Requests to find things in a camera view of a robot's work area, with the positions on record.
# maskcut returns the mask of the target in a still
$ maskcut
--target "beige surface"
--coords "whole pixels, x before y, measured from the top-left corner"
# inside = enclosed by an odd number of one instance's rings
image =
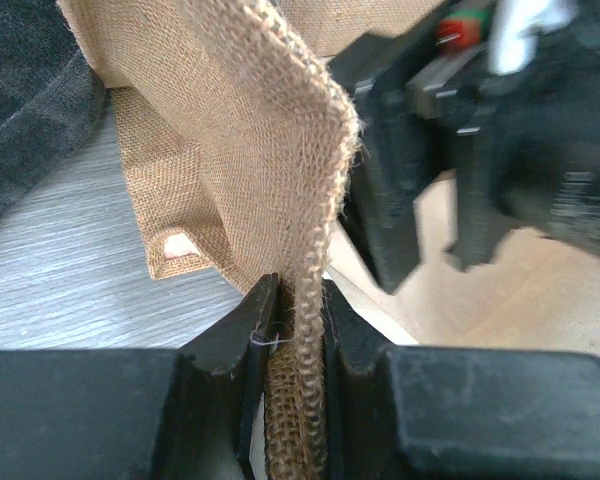
[[[367,304],[363,316],[386,323],[385,330],[400,325],[425,344],[600,354],[600,261],[524,229],[501,244],[494,265],[454,271],[441,254],[453,237],[452,186],[439,182],[420,199],[425,262],[396,296],[373,286],[342,232],[336,233],[332,276],[344,275],[366,293],[358,296]]]

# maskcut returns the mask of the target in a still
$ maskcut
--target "beige cloth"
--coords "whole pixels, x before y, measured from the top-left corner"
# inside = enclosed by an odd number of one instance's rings
[[[407,30],[436,0],[59,0],[114,88],[123,171],[154,278],[213,265],[240,290],[279,272],[293,341],[267,381],[272,478],[326,459],[321,277],[358,119],[318,55]],[[312,52],[301,36],[306,38]],[[184,233],[201,255],[165,258]]]

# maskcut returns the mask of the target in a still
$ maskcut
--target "dark gray cloth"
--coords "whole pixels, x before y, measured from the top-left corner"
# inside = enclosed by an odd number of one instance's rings
[[[87,138],[104,95],[54,0],[0,0],[0,217]]]

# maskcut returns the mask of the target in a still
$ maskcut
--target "wooden surface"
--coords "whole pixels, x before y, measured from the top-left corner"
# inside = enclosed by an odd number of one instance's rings
[[[149,278],[111,108],[0,223],[0,349],[175,347],[240,299],[213,270]]]
[[[501,244],[494,265],[459,273],[442,255],[454,235],[452,188],[452,181],[439,182],[418,202],[425,261],[395,296],[375,288],[336,233],[332,269],[357,285],[367,311],[374,303],[367,314],[393,319],[393,329],[425,344],[600,355],[600,260],[524,229]]]

